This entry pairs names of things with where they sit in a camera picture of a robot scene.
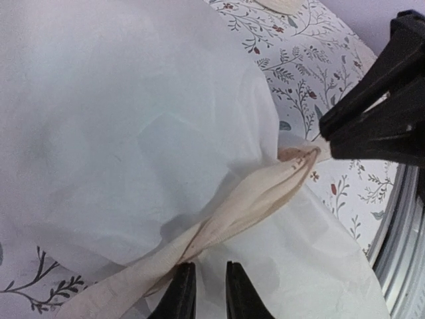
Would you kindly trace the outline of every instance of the crumpled paper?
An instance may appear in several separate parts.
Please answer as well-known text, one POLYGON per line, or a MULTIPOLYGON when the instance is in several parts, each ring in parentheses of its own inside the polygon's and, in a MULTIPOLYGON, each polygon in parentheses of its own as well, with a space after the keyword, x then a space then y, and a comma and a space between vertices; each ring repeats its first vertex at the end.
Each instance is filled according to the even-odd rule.
MULTIPOLYGON (((1 212, 67 268, 100 280, 132 265, 276 160, 267 82, 201 0, 6 1, 1 14, 1 212)), ((309 256, 299 263, 314 275, 274 281, 276 294, 262 298, 276 318, 350 318, 361 308, 372 316, 353 318, 387 318, 360 249, 337 221, 319 223, 329 212, 302 199, 296 215, 315 223, 288 219, 269 231, 267 219, 223 258, 242 261, 252 278, 269 264, 279 276, 285 265, 295 272, 282 240, 268 237, 290 228, 300 238, 288 245, 309 256), (321 241, 326 233, 332 239, 321 241), (261 260, 246 247, 264 253, 264 264, 252 268, 261 260), (273 300, 288 307, 276 313, 273 300)), ((220 266, 201 264, 211 270, 199 289, 208 298, 198 311, 207 313, 222 295, 213 276, 220 266)))

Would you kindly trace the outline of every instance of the twisted fabric strip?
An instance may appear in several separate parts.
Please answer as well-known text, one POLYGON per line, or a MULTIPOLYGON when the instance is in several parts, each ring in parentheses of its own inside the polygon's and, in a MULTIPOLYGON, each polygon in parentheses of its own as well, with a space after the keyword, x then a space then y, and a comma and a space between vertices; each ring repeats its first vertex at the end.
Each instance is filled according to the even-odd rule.
POLYGON ((309 176, 321 150, 279 151, 278 162, 251 173, 207 220, 197 223, 154 255, 91 286, 68 301, 56 319, 118 319, 142 296, 162 288, 176 265, 261 222, 285 205, 309 176))

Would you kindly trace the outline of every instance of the branch print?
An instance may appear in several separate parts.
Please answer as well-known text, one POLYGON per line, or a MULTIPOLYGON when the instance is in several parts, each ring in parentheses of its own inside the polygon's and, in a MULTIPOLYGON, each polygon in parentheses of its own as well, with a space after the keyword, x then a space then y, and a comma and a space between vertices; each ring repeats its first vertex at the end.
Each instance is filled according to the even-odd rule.
POLYGON ((339 101, 341 101, 341 99, 344 97, 344 95, 347 93, 347 91, 353 86, 353 82, 350 81, 350 74, 347 73, 347 69, 345 68, 345 65, 342 64, 342 71, 341 70, 337 70, 337 72, 335 72, 333 74, 333 76, 339 81, 341 82, 341 85, 339 86, 338 90, 340 91, 340 95, 337 99, 337 101, 334 103, 338 103, 339 101))
POLYGON ((346 205, 346 202, 343 200, 344 197, 347 197, 347 189, 350 185, 347 183, 347 175, 343 175, 338 181, 338 186, 331 184, 332 195, 335 197, 335 207, 332 209, 332 212, 339 219, 339 213, 341 208, 346 205))
POLYGON ((311 71, 311 73, 316 79, 318 79, 320 83, 322 83, 323 94, 320 93, 319 97, 321 101, 323 102, 323 104, 326 106, 326 108, 330 110, 333 105, 331 103, 331 99, 329 98, 329 92, 333 90, 334 88, 336 88, 337 84, 335 83, 334 78, 329 79, 327 74, 328 73, 327 69, 323 70, 322 68, 320 68, 320 66, 318 66, 317 71, 318 72, 311 71))
POLYGON ((314 112, 308 108, 306 101, 308 98, 315 100, 317 98, 315 92, 311 91, 305 85, 305 80, 298 82, 295 92, 291 88, 286 90, 273 88, 272 92, 278 93, 279 99, 282 99, 282 96, 285 96, 286 100, 292 103, 290 108, 294 108, 299 112, 304 123, 304 138, 307 139, 308 134, 311 131, 311 127, 313 126, 315 116, 314 112))
POLYGON ((307 4, 303 5, 303 8, 307 10, 307 19, 302 20, 304 27, 299 30, 296 28, 293 37, 302 35, 313 38, 331 51, 346 46, 329 36, 339 31, 339 25, 333 23, 329 11, 323 10, 321 3, 307 0, 307 4))
POLYGON ((252 16, 252 14, 261 11, 259 8, 253 8, 249 5, 242 3, 233 3, 229 1, 220 1, 222 7, 217 11, 223 16, 227 16, 228 27, 231 31, 240 31, 245 29, 250 33, 250 37, 247 38, 242 44, 248 53, 260 54, 259 44, 264 43, 266 48, 273 46, 271 39, 278 37, 279 33, 283 33, 284 29, 278 27, 276 24, 267 22, 260 16, 252 16), (247 9, 245 13, 238 14, 240 8, 247 9))
POLYGON ((356 217, 351 218, 351 221, 353 222, 353 226, 350 227, 350 233, 353 238, 357 240, 361 236, 361 234, 359 233, 359 227, 361 226, 361 223, 359 222, 359 216, 356 215, 356 217))
POLYGON ((72 276, 68 282, 62 280, 55 288, 52 288, 49 297, 44 300, 30 296, 28 292, 25 292, 25 289, 38 284, 47 274, 59 266, 59 264, 54 261, 49 267, 46 267, 46 253, 41 251, 40 247, 37 247, 37 256, 39 258, 39 267, 34 279, 21 286, 15 286, 15 281, 12 280, 6 289, 0 290, 0 294, 15 294, 17 296, 22 296, 29 301, 32 311, 36 310, 39 314, 42 314, 43 312, 54 310, 57 306, 61 306, 64 302, 63 299, 70 298, 72 293, 78 293, 86 288, 81 276, 76 278, 72 276))
POLYGON ((376 204, 376 203, 382 203, 388 191, 390 190, 390 187, 394 186, 394 183, 391 181, 391 178, 388 176, 389 167, 391 163, 389 161, 385 162, 384 164, 384 172, 385 172, 385 178, 380 179, 375 174, 368 174, 368 181, 372 182, 374 185, 373 187, 367 186, 365 188, 366 194, 365 195, 359 195, 360 199, 366 203, 376 204))
POLYGON ((284 49, 280 50, 280 63, 274 65, 274 66, 268 66, 268 63, 270 61, 270 59, 268 59, 267 63, 264 63, 265 61, 259 60, 257 61, 257 65, 261 68, 261 70, 263 72, 267 72, 270 71, 272 72, 273 76, 283 82, 285 82, 286 84, 290 83, 290 80, 294 79, 294 75, 287 71, 284 68, 285 64, 288 63, 294 63, 297 64, 296 61, 300 60, 302 61, 303 56, 299 53, 299 48, 298 47, 294 47, 294 49, 292 50, 292 57, 289 56, 288 52, 284 49))
POLYGON ((366 170, 363 164, 361 163, 361 160, 359 159, 353 159, 350 162, 349 170, 352 171, 353 169, 357 170, 357 175, 359 176, 359 179, 362 180, 362 173, 366 170))

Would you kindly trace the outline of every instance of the black plastic part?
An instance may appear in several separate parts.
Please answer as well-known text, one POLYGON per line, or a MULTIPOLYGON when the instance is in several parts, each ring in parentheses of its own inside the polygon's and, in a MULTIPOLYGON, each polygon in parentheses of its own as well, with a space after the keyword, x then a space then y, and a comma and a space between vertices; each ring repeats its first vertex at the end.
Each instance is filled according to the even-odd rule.
POLYGON ((422 202, 425 204, 425 169, 421 169, 419 172, 418 180, 418 195, 421 198, 422 202))
POLYGON ((403 11, 365 75, 319 123, 337 159, 382 159, 425 167, 425 17, 403 11), (370 108, 383 94, 384 102, 370 108))
POLYGON ((195 319, 196 294, 195 264, 179 265, 163 298, 148 319, 195 319))
POLYGON ((242 265, 231 261, 226 269, 226 306, 228 319, 274 319, 242 265))

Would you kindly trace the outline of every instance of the floral patterned paper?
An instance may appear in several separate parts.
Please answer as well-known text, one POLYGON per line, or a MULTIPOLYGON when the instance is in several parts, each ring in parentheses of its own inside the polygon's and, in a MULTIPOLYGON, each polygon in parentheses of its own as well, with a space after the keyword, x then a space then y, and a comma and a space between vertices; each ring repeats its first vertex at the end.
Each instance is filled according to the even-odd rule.
MULTIPOLYGON (((373 53, 319 1, 281 15, 251 0, 205 0, 223 18, 267 78, 280 129, 318 137, 320 117, 370 67, 373 53)), ((393 186, 396 165, 333 161, 317 165, 308 185, 363 247, 370 247, 393 186)), ((0 316, 54 318, 57 308, 90 283, 18 235, 0 215, 0 316)))
MULTIPOLYGON (((320 117, 362 79, 375 56, 317 0, 297 15, 281 15, 254 0, 210 0, 246 52, 264 72, 280 129, 314 140, 320 117)), ((392 189, 396 165, 383 161, 318 164, 307 183, 365 252, 392 189)))

